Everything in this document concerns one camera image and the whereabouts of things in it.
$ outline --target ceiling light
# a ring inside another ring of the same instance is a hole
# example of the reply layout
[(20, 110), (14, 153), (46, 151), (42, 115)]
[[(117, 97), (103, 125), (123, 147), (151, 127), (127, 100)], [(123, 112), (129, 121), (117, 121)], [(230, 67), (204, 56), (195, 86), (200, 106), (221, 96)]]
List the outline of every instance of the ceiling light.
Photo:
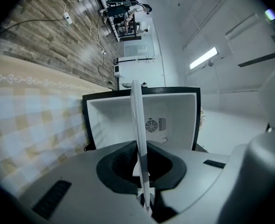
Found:
[(201, 63), (205, 62), (209, 58), (217, 55), (218, 52), (215, 47), (213, 47), (210, 51), (206, 52), (204, 55), (202, 55), (199, 59), (195, 60), (193, 63), (189, 65), (190, 69), (195, 68), (196, 66), (200, 65)]
[(268, 9), (265, 14), (269, 20), (273, 21), (275, 19), (275, 13), (271, 9)]

